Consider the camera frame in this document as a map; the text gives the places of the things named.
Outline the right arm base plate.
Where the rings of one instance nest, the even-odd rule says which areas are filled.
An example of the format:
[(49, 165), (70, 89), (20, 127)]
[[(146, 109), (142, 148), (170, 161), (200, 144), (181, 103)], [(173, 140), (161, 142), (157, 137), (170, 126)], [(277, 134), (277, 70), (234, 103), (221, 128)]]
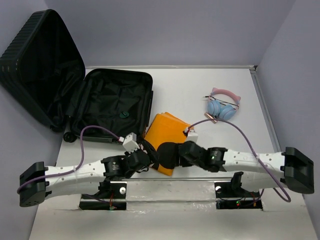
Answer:
[(217, 210), (262, 210), (261, 193), (233, 190), (230, 182), (215, 183)]

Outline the rose gold lipstick tube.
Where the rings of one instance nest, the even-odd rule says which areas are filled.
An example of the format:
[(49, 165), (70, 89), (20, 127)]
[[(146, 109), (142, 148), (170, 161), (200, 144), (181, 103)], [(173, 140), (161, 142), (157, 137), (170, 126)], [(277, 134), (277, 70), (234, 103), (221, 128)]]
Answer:
[(210, 115), (208, 112), (205, 112), (204, 115), (210, 120), (212, 121), (214, 124), (216, 124), (218, 122), (218, 120), (213, 117), (212, 115)]

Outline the dark green round tin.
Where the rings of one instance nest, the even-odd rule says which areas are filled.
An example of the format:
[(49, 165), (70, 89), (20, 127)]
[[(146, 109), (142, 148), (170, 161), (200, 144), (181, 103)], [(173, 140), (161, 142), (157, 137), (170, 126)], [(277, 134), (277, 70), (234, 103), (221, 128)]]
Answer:
[(122, 111), (119, 114), (119, 116), (120, 116), (120, 118), (125, 119), (125, 118), (128, 118), (130, 116), (130, 114), (127, 111)]

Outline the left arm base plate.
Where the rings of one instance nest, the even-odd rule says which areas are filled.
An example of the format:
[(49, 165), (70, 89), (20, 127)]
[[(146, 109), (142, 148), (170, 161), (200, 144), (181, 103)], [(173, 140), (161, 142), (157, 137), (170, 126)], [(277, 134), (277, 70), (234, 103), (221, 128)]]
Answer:
[(95, 194), (82, 194), (79, 202), (81, 210), (125, 211), (127, 209), (127, 182), (100, 182)]

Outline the black hard-shell suitcase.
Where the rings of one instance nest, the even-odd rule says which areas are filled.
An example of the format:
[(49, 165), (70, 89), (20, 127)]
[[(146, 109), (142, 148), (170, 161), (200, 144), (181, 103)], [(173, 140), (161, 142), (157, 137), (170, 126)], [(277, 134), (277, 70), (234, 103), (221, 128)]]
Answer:
[[(0, 83), (53, 132), (112, 143), (149, 125), (153, 78), (141, 71), (95, 68), (84, 61), (61, 16), (34, 12), (0, 58)], [(129, 117), (120, 118), (121, 112)]]

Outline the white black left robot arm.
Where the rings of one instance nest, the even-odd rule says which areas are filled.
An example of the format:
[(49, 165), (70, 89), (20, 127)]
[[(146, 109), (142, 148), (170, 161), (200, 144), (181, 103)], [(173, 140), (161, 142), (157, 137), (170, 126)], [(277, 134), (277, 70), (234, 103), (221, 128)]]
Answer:
[(36, 162), (19, 176), (19, 205), (33, 207), (49, 198), (74, 194), (97, 194), (104, 198), (110, 194), (110, 182), (146, 172), (157, 160), (157, 153), (136, 150), (84, 164), (80, 168), (45, 166), (42, 161)]

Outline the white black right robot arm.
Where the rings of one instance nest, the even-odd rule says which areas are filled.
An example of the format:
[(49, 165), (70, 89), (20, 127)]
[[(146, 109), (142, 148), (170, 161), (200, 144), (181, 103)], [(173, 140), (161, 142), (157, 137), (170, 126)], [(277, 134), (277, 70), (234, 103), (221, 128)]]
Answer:
[(305, 195), (315, 192), (314, 163), (294, 147), (286, 147), (283, 152), (253, 154), (224, 147), (205, 149), (187, 141), (179, 146), (178, 155), (211, 173), (233, 172), (230, 190), (235, 196), (280, 187)]

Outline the orange mouse shirt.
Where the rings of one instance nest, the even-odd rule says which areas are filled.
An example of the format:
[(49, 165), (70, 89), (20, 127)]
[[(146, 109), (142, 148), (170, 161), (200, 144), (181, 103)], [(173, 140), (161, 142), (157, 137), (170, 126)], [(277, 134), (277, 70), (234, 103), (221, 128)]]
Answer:
[[(161, 144), (167, 142), (181, 144), (187, 138), (183, 134), (183, 131), (189, 126), (190, 124), (169, 112), (158, 113), (148, 128), (144, 139), (149, 142), (155, 150), (158, 150)], [(152, 168), (164, 175), (172, 176), (175, 168), (174, 160), (169, 160), (165, 157), (164, 160), (160, 160), (160, 163), (155, 163)]]

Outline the blue pink cat headphones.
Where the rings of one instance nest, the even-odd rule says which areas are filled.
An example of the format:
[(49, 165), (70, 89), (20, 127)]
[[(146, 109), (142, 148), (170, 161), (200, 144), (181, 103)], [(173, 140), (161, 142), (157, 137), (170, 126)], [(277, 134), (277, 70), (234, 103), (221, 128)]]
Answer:
[[(227, 96), (234, 103), (218, 99), (215, 97), (216, 95)], [(241, 97), (226, 89), (214, 87), (210, 95), (205, 97), (207, 98), (206, 112), (215, 119), (228, 121), (236, 114), (240, 107)]]

